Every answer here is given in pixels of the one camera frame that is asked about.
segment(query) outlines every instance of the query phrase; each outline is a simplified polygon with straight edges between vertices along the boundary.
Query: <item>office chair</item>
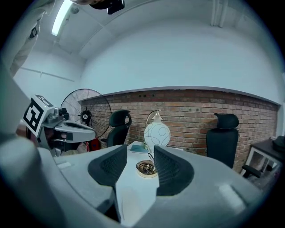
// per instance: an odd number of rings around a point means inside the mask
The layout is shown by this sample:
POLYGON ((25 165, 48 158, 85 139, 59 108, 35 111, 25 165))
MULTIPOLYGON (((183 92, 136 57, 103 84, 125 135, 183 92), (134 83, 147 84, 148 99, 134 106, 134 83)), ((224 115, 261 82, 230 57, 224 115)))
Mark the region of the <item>office chair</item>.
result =
MULTIPOLYGON (((236 127, 239 125, 239 120, 234 114, 217 114, 218 117, 217 128, 211 129, 207 132, 207 154, 209 158, 216 159, 230 168, 233 167, 236 146, 239 138, 239 132, 236 127)), ((242 167, 246 172, 245 178, 250 174, 260 178, 261 172, 253 167, 244 165, 242 167)))
POLYGON ((109 133, 108 138, 102 138, 101 141, 107 143, 107 147, 124 144, 126 135, 128 134, 130 125, 132 124, 132 118, 128 110, 117 110, 112 113, 109 119, 109 124, 114 129, 109 133))

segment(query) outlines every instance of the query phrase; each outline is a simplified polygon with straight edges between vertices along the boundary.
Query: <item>ceiling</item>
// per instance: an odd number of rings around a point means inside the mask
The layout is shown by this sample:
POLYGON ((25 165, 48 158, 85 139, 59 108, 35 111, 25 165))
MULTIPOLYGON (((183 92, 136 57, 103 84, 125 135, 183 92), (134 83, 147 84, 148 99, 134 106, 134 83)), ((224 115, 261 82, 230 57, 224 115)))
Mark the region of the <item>ceiling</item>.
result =
MULTIPOLYGON (((52 13, 43 17, 39 39, 56 42, 65 51, 85 59, 121 34, 145 24, 179 18, 210 25, 212 16, 211 0, 125 0, 125 8, 113 15, 89 5, 73 5, 79 7, 79 13, 69 13, 55 37, 51 31, 62 2, 57 0, 52 13)), ((229 0, 224 27, 233 27, 255 39, 261 37, 260 20, 238 0, 229 0)))

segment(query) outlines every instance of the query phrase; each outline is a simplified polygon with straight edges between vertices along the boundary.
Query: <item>gold lamp base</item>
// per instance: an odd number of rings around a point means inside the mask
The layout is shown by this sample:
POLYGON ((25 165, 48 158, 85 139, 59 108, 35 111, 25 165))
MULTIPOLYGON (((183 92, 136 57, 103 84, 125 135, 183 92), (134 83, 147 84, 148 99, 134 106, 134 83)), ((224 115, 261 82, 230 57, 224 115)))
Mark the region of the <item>gold lamp base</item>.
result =
POLYGON ((154 170, 153 162, 150 160, 143 160, 137 165, 138 174, 144 178, 153 178, 157 176, 157 171, 154 170))

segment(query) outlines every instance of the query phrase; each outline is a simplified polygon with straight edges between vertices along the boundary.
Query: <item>lamp shade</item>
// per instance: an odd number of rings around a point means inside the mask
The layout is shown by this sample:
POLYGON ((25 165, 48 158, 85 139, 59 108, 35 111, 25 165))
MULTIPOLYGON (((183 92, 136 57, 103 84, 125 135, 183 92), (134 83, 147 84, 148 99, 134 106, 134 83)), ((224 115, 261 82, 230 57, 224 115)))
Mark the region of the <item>lamp shade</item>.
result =
POLYGON ((162 118, 158 111, 152 119, 153 122, 144 130, 144 139, 151 153, 154 152, 155 146, 166 146, 170 140, 169 128, 161 122, 162 118))

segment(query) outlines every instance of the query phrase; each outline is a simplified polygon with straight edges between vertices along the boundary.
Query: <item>chair armrest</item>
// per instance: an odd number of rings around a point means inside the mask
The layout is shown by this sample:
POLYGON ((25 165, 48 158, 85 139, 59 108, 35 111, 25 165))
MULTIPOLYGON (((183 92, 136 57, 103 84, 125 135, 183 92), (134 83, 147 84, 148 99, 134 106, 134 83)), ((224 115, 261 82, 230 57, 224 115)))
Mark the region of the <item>chair armrest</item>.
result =
POLYGON ((242 168, 245 170, 245 174, 244 174, 245 178, 248 178, 249 174, 252 174, 252 175, 256 176, 257 178, 260 178, 260 176, 261 176, 261 172, 259 172, 257 169, 255 169, 251 166, 244 165, 242 168))

